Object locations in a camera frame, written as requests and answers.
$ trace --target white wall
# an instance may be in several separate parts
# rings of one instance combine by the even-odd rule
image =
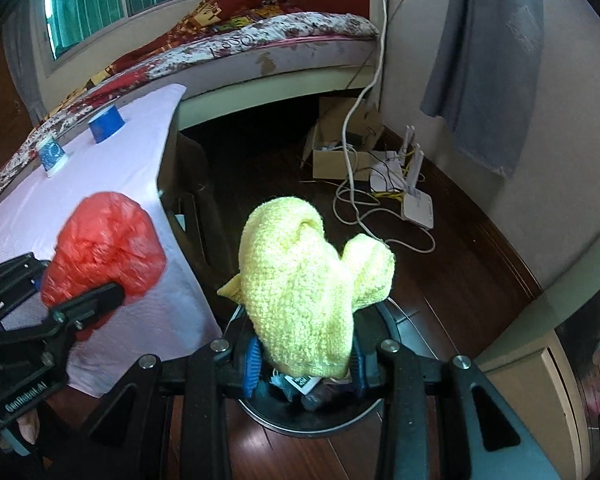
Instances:
[[[32,43],[40,95],[46,111],[55,108],[68,94],[83,86],[88,79],[117,58],[154,40],[191,12],[201,0],[174,0],[133,17],[62,63],[51,73],[45,71],[43,52],[38,41],[32,11]]]
[[[398,1],[390,0],[390,13]],[[384,120],[396,132],[417,127],[427,156],[490,216],[546,287],[600,232],[600,19],[586,0],[544,0],[536,108],[516,173],[505,181],[453,152],[444,121],[419,109],[447,4],[406,0],[390,25]]]

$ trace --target yellow knitted cloth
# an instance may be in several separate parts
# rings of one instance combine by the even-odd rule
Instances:
[[[353,313],[389,295],[395,257],[362,234],[338,256],[314,207],[284,197],[251,213],[238,262],[240,274],[218,294],[245,306],[268,359],[293,377],[341,378]]]

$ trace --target white cable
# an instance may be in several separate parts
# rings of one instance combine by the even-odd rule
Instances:
[[[431,348],[431,346],[429,346],[429,343],[427,343],[427,340],[424,339],[424,336],[420,333],[420,330],[418,330],[418,327],[415,325],[415,323],[411,320],[411,318],[409,316],[407,316],[407,313],[402,309],[402,307],[400,305],[398,305],[394,299],[391,296],[387,297],[387,300],[391,303],[394,304],[394,306],[401,312],[404,314],[404,317],[407,318],[409,320],[409,323],[411,323],[411,326],[414,327],[414,329],[416,329],[416,332],[418,333],[418,335],[420,336],[420,338],[424,341],[424,344],[427,345],[427,348],[429,349],[429,351],[431,352],[431,354],[433,355],[433,357],[435,359],[438,358],[438,356],[436,355],[436,353],[433,351],[433,348]]]
[[[347,167],[347,179],[349,181],[349,188],[347,189],[344,187],[345,184],[347,183],[347,180],[344,180],[343,183],[338,186],[338,189],[336,190],[336,194],[333,197],[333,203],[331,205],[331,208],[333,209],[333,214],[340,222],[342,222],[343,224],[346,224],[346,225],[355,225],[355,224],[360,225],[360,227],[362,227],[362,229],[366,232],[366,234],[368,234],[375,240],[378,240],[384,244],[387,244],[389,242],[395,243],[395,244],[400,244],[400,245],[407,247],[408,249],[411,249],[412,251],[415,251],[417,253],[426,254],[426,253],[433,252],[436,248],[436,241],[435,241],[434,237],[426,229],[423,229],[422,227],[420,227],[420,229],[429,238],[431,238],[432,247],[428,250],[418,249],[416,247],[410,246],[409,244],[407,244],[401,240],[396,240],[394,238],[389,238],[388,240],[382,240],[381,238],[378,238],[375,234],[373,234],[371,232],[371,230],[364,224],[363,220],[366,217],[368,217],[371,213],[375,213],[375,212],[379,212],[379,211],[391,213],[392,215],[394,215],[398,218],[400,218],[400,215],[398,213],[396,213],[395,211],[391,211],[390,209],[387,209],[384,207],[375,207],[373,209],[370,209],[369,211],[366,211],[362,215],[360,214],[360,210],[358,209],[359,205],[371,205],[371,206],[380,205],[380,201],[377,198],[375,198],[374,196],[372,196],[371,194],[367,193],[366,191],[356,190],[356,186],[354,183],[354,171],[353,171],[353,168],[351,167],[351,161],[349,160],[348,152],[352,151],[353,153],[356,154],[355,168],[357,171],[359,171],[358,170],[358,152],[353,148],[353,146],[351,146],[347,142],[347,126],[349,126],[349,120],[352,117],[353,113],[358,108],[358,106],[360,106],[360,103],[362,102],[363,97],[366,95],[367,92],[369,92],[369,90],[371,90],[373,88],[373,86],[375,86],[375,84],[378,82],[378,78],[380,77],[380,73],[382,72],[382,64],[384,62],[384,48],[385,48],[385,41],[386,41],[386,27],[387,27],[387,21],[388,21],[387,20],[387,12],[386,12],[386,0],[382,0],[382,17],[383,17],[382,30],[380,31],[380,54],[378,56],[378,66],[376,67],[376,72],[374,73],[374,76],[373,76],[373,79],[371,80],[371,82],[363,89],[362,92],[360,92],[360,95],[356,99],[356,102],[351,107],[351,110],[348,111],[346,117],[344,118],[344,122],[342,123],[342,145],[339,146],[339,148],[342,150],[343,155],[344,155],[344,161],[345,161],[345,165]],[[343,192],[346,192],[347,190],[349,191],[349,200],[348,201],[342,199],[340,196]],[[374,200],[374,202],[373,203],[360,202],[360,201],[356,200],[357,192],[371,197]],[[338,215],[338,213],[336,211],[336,201],[337,200],[340,200],[341,202],[349,202],[351,204],[353,211],[355,213],[355,216],[356,216],[356,220],[354,222],[348,222]]]
[[[389,167],[389,165],[387,164],[389,161],[391,161],[391,160],[395,160],[396,158],[400,158],[400,157],[398,157],[398,156],[392,156],[392,157],[390,157],[390,158],[386,158],[385,160],[380,160],[380,159],[379,159],[379,158],[377,158],[377,157],[376,157],[376,156],[375,156],[373,153],[371,153],[371,156],[372,156],[372,157],[373,157],[375,160],[377,160],[378,162],[380,162],[380,163],[384,163],[384,164],[385,164],[385,166],[386,166],[386,168],[387,168],[387,170],[388,170],[388,172],[389,172],[389,173],[392,173],[392,174],[393,174],[393,176],[394,176],[395,178],[397,178],[397,179],[398,179],[398,182],[404,182],[404,175],[403,175],[403,174],[400,174],[400,173],[396,173],[396,172],[395,172],[394,170],[392,170],[392,169]]]

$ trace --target power cord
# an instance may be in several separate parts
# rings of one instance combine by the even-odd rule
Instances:
[[[411,323],[411,326],[414,327],[415,331],[418,333],[418,335],[420,336],[420,339],[422,339],[424,341],[424,344],[427,345],[427,348],[429,349],[429,351],[431,352],[431,354],[433,355],[433,357],[435,359],[438,358],[438,356],[436,355],[436,353],[433,351],[433,348],[431,348],[431,346],[429,345],[429,343],[427,343],[427,340],[424,339],[424,336],[422,335],[422,333],[420,332],[420,330],[418,330],[418,327],[415,325],[415,323],[411,320],[411,318],[409,316],[407,316],[407,313],[402,309],[402,307],[400,305],[398,305],[390,296],[387,297],[387,300],[389,301],[389,303],[391,303],[395,308],[397,308],[401,313],[404,314],[404,317],[407,318],[409,320],[409,323]]]
[[[388,26],[391,25],[392,21],[394,20],[394,18],[398,14],[398,10],[400,10],[400,8],[402,7],[402,4],[405,1],[406,0],[400,0],[400,2],[398,3],[398,5],[395,7],[394,12],[392,12],[391,16],[389,17],[389,20],[388,20],[388,23],[387,23]],[[360,72],[362,71],[363,67],[366,65],[366,62],[369,60],[369,58],[373,55],[373,53],[375,51],[376,51],[376,48],[374,47],[373,50],[369,54],[366,55],[365,60],[360,64],[360,66],[358,67],[358,70],[356,71],[356,73],[353,75],[353,77],[350,79],[350,81],[345,86],[345,88],[344,88],[345,90],[349,89],[349,87],[352,85],[352,83],[355,81],[355,79],[360,75]]]
[[[347,177],[348,178],[347,178],[347,180],[344,180],[343,183],[338,186],[338,189],[336,190],[335,196],[333,198],[332,209],[333,209],[334,215],[340,222],[342,222],[343,224],[346,224],[346,225],[355,225],[355,224],[360,225],[360,227],[362,227],[362,229],[365,231],[365,233],[367,235],[371,236],[375,240],[378,240],[378,241],[384,243],[385,245],[387,245],[388,243],[399,244],[399,245],[407,247],[408,249],[415,251],[417,253],[427,254],[427,253],[432,253],[436,249],[436,240],[431,235],[431,233],[429,233],[429,231],[427,231],[426,229],[423,229],[422,227],[418,226],[418,228],[421,231],[423,231],[432,241],[431,248],[429,248],[427,250],[422,250],[422,249],[413,247],[412,245],[409,245],[408,243],[403,242],[401,240],[397,240],[396,238],[388,238],[387,240],[382,240],[381,238],[377,237],[375,234],[373,234],[371,232],[371,230],[364,224],[363,220],[366,217],[368,217],[371,213],[375,213],[375,212],[379,212],[379,211],[390,213],[398,218],[401,218],[401,216],[398,213],[396,213],[395,211],[392,211],[392,210],[384,208],[384,207],[375,207],[373,209],[370,209],[369,211],[366,211],[362,215],[360,214],[360,210],[358,209],[358,205],[371,205],[371,206],[380,205],[380,201],[376,197],[373,197],[370,193],[367,193],[366,191],[356,190],[356,186],[354,183],[354,171],[351,166],[351,161],[349,159],[348,152],[353,152],[355,154],[356,168],[358,167],[358,153],[347,142],[347,126],[349,125],[350,118],[352,117],[353,113],[356,111],[358,106],[360,106],[360,103],[362,102],[362,99],[364,98],[366,93],[369,92],[373,88],[373,86],[375,86],[375,84],[378,82],[378,78],[380,77],[380,73],[382,71],[382,63],[384,61],[384,49],[385,49],[385,43],[386,43],[386,28],[387,28],[387,21],[388,21],[387,20],[387,12],[386,12],[386,0],[382,0],[382,16],[384,19],[382,20],[382,30],[380,33],[380,54],[378,57],[378,66],[376,67],[376,72],[374,73],[374,77],[371,80],[371,82],[362,90],[362,92],[360,92],[360,95],[356,99],[356,102],[351,107],[351,109],[348,111],[348,113],[344,119],[344,122],[342,123],[342,146],[340,148],[343,150],[344,161],[345,161],[345,165],[347,167]],[[355,216],[356,216],[356,219],[353,222],[348,222],[348,221],[342,219],[336,211],[336,202],[338,200],[340,200],[341,202],[347,202],[346,200],[343,200],[341,198],[341,195],[346,193],[347,191],[349,192],[349,201],[348,202],[351,204],[353,211],[355,213]],[[374,200],[374,202],[369,203],[369,202],[357,201],[356,200],[357,192],[370,197],[372,200]]]

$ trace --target table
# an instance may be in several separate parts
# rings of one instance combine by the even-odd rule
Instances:
[[[52,259],[56,238],[78,203],[99,191],[117,191],[152,218],[167,266],[144,298],[119,308],[85,342],[73,346],[69,386],[90,396],[109,391],[145,353],[171,359],[192,353],[220,334],[195,275],[174,238],[156,179],[175,109],[186,88],[171,84],[138,98],[120,114],[123,126],[100,144],[86,130],[64,146],[70,160],[52,178],[35,169],[0,203],[0,262],[32,251]],[[9,314],[7,330],[39,323],[39,295]]]

